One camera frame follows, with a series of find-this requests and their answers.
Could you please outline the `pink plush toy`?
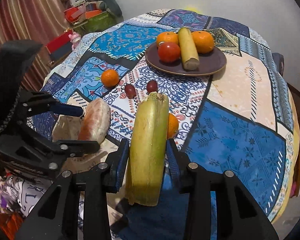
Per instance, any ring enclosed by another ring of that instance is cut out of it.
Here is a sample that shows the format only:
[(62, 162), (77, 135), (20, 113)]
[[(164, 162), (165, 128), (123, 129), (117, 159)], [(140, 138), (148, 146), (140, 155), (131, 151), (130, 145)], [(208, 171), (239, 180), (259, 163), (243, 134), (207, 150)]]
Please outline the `pink plush toy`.
[(73, 33), (69, 34), (69, 39), (72, 44), (71, 49), (75, 50), (81, 41), (81, 35), (74, 31)]

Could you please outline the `large orange with sticker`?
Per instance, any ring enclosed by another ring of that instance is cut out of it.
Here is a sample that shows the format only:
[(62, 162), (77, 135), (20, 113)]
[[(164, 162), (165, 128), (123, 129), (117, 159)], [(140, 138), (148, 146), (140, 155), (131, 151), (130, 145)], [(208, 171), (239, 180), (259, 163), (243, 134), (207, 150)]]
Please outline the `large orange with sticker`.
[(171, 31), (165, 31), (160, 33), (156, 39), (157, 47), (159, 47), (164, 42), (172, 42), (178, 45), (179, 44), (178, 34)]

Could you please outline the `small tangerine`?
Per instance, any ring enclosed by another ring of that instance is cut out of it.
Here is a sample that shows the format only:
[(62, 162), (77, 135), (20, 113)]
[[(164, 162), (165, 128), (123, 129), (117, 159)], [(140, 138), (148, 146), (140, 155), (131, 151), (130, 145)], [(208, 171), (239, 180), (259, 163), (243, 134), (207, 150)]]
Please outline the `small tangerine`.
[(178, 119), (173, 115), (168, 115), (168, 130), (167, 130), (167, 138), (173, 138), (179, 130), (179, 121)]
[(116, 70), (108, 69), (105, 70), (101, 75), (101, 82), (105, 87), (114, 87), (120, 81), (120, 77)]

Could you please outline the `peeled pomelo segment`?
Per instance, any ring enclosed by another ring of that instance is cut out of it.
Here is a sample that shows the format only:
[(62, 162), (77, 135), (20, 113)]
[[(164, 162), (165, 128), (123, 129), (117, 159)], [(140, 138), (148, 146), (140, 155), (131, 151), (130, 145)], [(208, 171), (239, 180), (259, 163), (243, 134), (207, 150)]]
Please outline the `peeled pomelo segment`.
[(102, 144), (109, 126), (110, 107), (102, 98), (97, 98), (86, 108), (78, 140), (96, 141)]

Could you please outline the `red gift box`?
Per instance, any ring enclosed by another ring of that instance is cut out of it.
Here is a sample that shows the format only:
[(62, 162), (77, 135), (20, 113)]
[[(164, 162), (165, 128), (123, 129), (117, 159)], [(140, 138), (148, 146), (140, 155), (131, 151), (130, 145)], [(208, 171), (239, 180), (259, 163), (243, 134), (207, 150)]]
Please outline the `red gift box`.
[(72, 43), (70, 37), (73, 33), (72, 30), (64, 32), (62, 35), (56, 37), (50, 41), (45, 48), (49, 54), (51, 61), (57, 61), (66, 55), (69, 55), (72, 51)]

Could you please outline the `purple round plate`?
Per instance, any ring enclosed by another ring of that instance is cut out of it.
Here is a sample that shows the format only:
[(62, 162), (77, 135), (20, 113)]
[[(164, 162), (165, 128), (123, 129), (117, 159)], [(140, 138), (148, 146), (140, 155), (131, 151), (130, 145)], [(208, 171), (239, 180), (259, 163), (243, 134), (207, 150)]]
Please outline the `purple round plate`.
[(145, 59), (153, 68), (167, 74), (179, 76), (208, 76), (220, 72), (226, 67), (226, 56), (217, 47), (207, 54), (197, 54), (186, 50), (186, 57), (180, 55), (177, 61), (167, 63), (161, 60), (156, 43), (145, 51)]

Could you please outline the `green storage box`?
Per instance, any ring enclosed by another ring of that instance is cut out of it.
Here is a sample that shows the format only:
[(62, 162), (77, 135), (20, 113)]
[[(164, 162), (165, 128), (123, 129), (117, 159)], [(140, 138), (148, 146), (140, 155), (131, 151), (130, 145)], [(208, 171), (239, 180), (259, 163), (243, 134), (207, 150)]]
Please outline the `green storage box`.
[(105, 11), (82, 22), (74, 23), (72, 29), (83, 36), (88, 33), (105, 31), (114, 25), (116, 25), (115, 18)]

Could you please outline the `dark red grape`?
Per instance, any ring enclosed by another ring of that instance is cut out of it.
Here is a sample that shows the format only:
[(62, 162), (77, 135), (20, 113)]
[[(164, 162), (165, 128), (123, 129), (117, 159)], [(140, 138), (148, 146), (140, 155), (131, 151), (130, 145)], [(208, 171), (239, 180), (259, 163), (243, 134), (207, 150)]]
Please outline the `dark red grape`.
[(147, 92), (157, 92), (158, 91), (158, 84), (155, 80), (151, 80), (147, 83)]
[(136, 97), (136, 90), (133, 85), (131, 84), (126, 84), (125, 85), (125, 94), (127, 98), (133, 99)]

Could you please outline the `striped red curtain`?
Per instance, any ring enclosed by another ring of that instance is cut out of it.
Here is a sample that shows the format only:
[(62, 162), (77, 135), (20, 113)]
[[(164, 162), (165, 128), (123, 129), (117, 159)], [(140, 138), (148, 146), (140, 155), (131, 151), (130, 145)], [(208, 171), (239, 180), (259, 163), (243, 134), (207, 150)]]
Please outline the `striped red curtain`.
[(0, 47), (9, 40), (48, 44), (69, 27), (70, 0), (0, 0)]

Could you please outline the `patchwork blue tablecloth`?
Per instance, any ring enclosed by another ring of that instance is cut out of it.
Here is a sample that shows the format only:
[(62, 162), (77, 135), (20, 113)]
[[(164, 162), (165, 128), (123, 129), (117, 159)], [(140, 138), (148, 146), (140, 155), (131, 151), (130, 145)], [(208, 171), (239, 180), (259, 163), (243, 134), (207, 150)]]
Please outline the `patchwork blue tablecloth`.
[[(206, 30), (226, 56), (226, 67), (208, 77), (163, 73), (145, 50), (165, 31)], [(116, 70), (120, 81), (105, 87), (101, 75)], [(238, 22), (182, 9), (161, 9), (82, 37), (78, 47), (46, 77), (43, 90), (63, 103), (85, 107), (102, 98), (110, 107), (108, 136), (94, 159), (69, 162), (85, 171), (130, 139), (138, 104), (151, 80), (170, 100), (179, 121), (176, 145), (209, 171), (232, 170), (271, 222), (283, 214), (292, 188), (300, 129), (292, 95), (277, 71), (267, 42)], [(136, 97), (127, 98), (131, 84)]]

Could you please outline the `red tomato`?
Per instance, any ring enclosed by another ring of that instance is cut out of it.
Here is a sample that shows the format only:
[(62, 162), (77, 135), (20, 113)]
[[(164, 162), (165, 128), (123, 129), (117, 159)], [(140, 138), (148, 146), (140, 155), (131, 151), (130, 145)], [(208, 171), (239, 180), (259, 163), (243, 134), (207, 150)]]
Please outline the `red tomato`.
[(180, 47), (173, 42), (164, 42), (158, 47), (158, 55), (160, 61), (164, 63), (173, 63), (180, 59)]

